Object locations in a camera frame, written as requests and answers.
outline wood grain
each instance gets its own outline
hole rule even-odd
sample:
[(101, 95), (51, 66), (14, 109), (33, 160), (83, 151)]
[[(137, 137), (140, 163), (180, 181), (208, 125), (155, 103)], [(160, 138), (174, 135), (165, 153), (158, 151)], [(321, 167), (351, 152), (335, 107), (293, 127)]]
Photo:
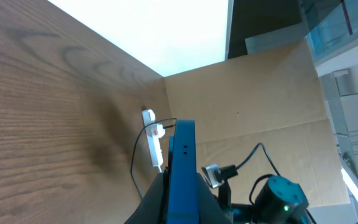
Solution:
[(48, 1), (1, 0), (0, 223), (123, 223), (144, 108), (170, 117), (160, 75)]

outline red line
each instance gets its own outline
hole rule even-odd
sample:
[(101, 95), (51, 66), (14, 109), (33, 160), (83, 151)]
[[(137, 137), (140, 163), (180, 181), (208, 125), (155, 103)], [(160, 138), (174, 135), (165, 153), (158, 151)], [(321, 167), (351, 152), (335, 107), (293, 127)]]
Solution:
[(351, 24), (351, 20), (349, 19), (349, 14), (347, 13), (345, 0), (341, 0), (341, 2), (342, 2), (343, 13), (345, 14), (347, 30), (349, 31), (349, 34), (352, 35), (353, 34), (352, 24)]

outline brown wooden panel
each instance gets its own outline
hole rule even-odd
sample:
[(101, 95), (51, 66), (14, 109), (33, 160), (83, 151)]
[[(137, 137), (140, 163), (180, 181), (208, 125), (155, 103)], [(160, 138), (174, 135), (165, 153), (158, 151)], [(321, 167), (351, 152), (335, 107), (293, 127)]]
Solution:
[(197, 143), (327, 118), (307, 41), (172, 75), (165, 83), (172, 116), (195, 120)]
[(160, 75), (46, 0), (0, 1), (0, 223), (126, 220), (144, 108), (170, 116)]

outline metal frame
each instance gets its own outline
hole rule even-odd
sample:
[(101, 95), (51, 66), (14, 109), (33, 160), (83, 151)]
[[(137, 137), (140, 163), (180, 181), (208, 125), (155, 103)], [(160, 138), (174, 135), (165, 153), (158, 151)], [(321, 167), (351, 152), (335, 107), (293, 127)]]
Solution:
[(170, 138), (167, 224), (198, 224), (195, 123), (177, 120)]

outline white ceiling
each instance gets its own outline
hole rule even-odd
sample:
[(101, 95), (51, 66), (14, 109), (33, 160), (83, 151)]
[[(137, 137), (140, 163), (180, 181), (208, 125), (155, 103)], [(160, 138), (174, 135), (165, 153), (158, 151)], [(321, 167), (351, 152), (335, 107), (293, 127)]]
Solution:
[(222, 62), (228, 0), (50, 0), (166, 77)]

